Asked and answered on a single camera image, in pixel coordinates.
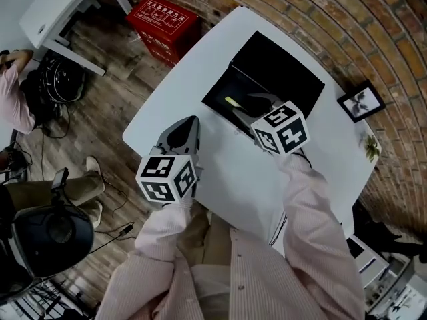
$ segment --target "red box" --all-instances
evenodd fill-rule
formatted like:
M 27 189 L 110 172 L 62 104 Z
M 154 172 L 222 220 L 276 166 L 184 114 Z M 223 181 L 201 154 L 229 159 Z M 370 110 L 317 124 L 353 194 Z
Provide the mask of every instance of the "red box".
M 171 67 L 201 37 L 199 16 L 166 0 L 142 0 L 126 19 L 151 54 Z

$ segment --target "person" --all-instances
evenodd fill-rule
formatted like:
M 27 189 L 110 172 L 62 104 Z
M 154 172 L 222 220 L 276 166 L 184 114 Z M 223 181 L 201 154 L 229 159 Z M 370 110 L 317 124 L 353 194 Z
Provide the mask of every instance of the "person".
M 51 204 L 52 181 L 29 181 L 0 185 L 3 215 L 13 215 L 22 209 Z M 93 227 L 101 223 L 103 206 L 94 198 L 105 191 L 101 167 L 94 157 L 86 158 L 86 173 L 75 179 L 68 179 L 64 192 L 69 200 L 87 213 Z
M 25 94 L 19 88 L 18 76 L 33 56 L 31 50 L 0 55 L 0 117 L 14 129 L 29 134 L 35 127 L 35 116 L 29 110 Z
M 209 224 L 186 197 L 145 222 L 96 319 L 363 319 L 362 282 L 326 180 L 299 155 L 276 161 L 289 179 L 285 257 L 215 215 Z

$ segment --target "white table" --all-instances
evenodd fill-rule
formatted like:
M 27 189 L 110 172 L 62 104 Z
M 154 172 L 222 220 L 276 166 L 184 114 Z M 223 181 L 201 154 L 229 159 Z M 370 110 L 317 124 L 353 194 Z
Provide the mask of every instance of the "white table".
M 123 140 L 141 156 L 147 155 L 162 131 L 197 115 L 201 122 L 199 164 L 205 170 L 196 199 L 233 226 L 270 239 L 283 213 L 282 191 L 287 182 L 270 155 L 201 102 L 257 30 L 325 83 L 307 119 L 311 141 L 304 151 L 313 168 L 328 180 L 332 210 L 349 237 L 354 232 L 352 205 L 375 166 L 359 146 L 360 134 L 372 132 L 365 121 L 354 124 L 346 115 L 336 102 L 344 92 L 308 53 L 244 7 L 218 23 L 172 69 L 138 111 Z
M 69 42 L 59 36 L 72 13 L 83 0 L 34 0 L 19 25 L 36 49 L 45 46 L 60 55 L 104 75 L 105 70 L 67 48 Z M 132 7 L 128 0 L 117 0 L 126 14 Z

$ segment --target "sleeve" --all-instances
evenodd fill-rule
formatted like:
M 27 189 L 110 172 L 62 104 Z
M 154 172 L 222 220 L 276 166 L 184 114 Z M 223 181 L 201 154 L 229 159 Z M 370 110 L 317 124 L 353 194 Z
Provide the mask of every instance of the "sleeve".
M 129 319 L 169 290 L 179 234 L 190 220 L 191 198 L 166 205 L 145 222 L 135 251 L 113 273 L 96 319 Z
M 364 319 L 362 282 L 330 209 L 326 180 L 300 156 L 277 161 L 289 177 L 284 197 L 288 263 L 328 319 Z
M 0 76 L 0 91 L 4 95 L 10 94 L 14 84 L 18 80 L 18 69 L 15 64 L 12 64 L 8 70 L 6 70 L 2 76 Z

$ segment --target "framed picture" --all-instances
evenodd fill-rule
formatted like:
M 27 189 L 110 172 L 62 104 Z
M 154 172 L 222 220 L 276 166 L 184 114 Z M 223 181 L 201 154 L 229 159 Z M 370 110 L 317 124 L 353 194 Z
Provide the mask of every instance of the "framed picture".
M 381 96 L 369 81 L 365 81 L 351 93 L 340 97 L 337 102 L 341 105 L 354 123 L 359 122 L 379 112 L 386 107 Z

